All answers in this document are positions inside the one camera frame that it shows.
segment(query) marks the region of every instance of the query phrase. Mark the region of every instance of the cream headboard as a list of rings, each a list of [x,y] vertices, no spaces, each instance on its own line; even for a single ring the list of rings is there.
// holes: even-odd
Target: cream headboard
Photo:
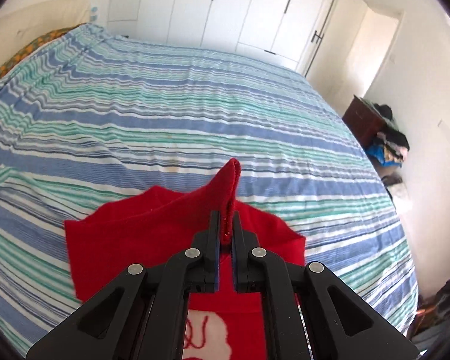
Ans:
[[[49,0],[0,17],[0,66],[40,35],[88,21],[89,0]]]

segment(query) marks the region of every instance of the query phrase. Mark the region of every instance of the white graphic print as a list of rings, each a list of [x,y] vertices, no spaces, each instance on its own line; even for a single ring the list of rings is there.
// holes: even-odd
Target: white graphic print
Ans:
[[[216,313],[189,310],[182,359],[230,360],[227,325]]]

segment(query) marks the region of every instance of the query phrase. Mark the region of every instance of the metal pin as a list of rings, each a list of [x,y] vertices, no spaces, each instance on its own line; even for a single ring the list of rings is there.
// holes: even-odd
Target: metal pin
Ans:
[[[252,250],[252,254],[255,257],[265,257],[267,255],[267,251],[262,247],[256,247]]]
[[[132,264],[128,267],[127,272],[130,275],[138,275],[143,271],[143,267],[140,264]]]
[[[191,259],[194,259],[195,257],[200,256],[200,250],[196,249],[195,247],[191,247],[190,249],[187,249],[185,251],[185,255],[187,257],[190,257]]]
[[[320,262],[311,262],[310,265],[308,266],[308,268],[312,271],[315,272],[316,274],[319,274],[321,272],[323,272],[323,264],[321,264]]]

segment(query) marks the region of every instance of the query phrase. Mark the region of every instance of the orange patterned fabric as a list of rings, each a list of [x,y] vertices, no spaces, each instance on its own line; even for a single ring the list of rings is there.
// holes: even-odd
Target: orange patterned fabric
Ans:
[[[0,79],[3,76],[5,76],[10,70],[12,70],[13,67],[18,64],[18,62],[22,61],[22,59],[29,56],[40,46],[43,46],[44,44],[49,43],[52,40],[65,35],[67,32],[77,27],[78,26],[61,28],[60,30],[53,30],[31,41],[28,45],[26,45],[24,48],[18,51],[17,54],[15,54],[12,58],[10,58],[7,62],[5,62],[2,66],[0,66]]]

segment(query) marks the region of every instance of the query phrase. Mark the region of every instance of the bed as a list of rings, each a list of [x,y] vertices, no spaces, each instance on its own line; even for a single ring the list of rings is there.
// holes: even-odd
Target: bed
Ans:
[[[400,221],[300,74],[84,24],[0,79],[0,329],[18,352],[80,305],[64,220],[153,185],[192,191],[231,157],[239,200],[305,235],[307,261],[404,333],[418,290]]]

